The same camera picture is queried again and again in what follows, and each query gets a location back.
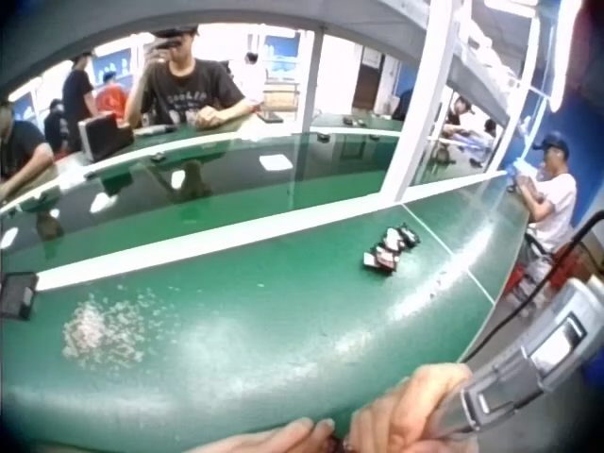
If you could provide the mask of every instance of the red shirt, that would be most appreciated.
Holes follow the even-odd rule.
[[[96,95],[96,107],[99,111],[112,111],[118,120],[124,119],[127,96],[117,84],[107,86]]]

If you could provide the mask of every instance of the grey handheld tool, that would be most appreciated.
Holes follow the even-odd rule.
[[[571,278],[512,345],[481,367],[428,420],[425,438],[463,440],[552,392],[604,344],[604,285]]]

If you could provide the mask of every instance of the small white particles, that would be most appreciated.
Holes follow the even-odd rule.
[[[63,326],[63,356],[83,368],[119,371],[154,354],[147,339],[176,334],[178,315],[174,305],[158,299],[150,289],[138,292],[134,301],[96,300],[89,294]]]

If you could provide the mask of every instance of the brown door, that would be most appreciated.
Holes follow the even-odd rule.
[[[357,88],[352,98],[352,107],[366,110],[374,109],[383,67],[384,55],[373,49],[363,47],[359,78],[357,78]]]

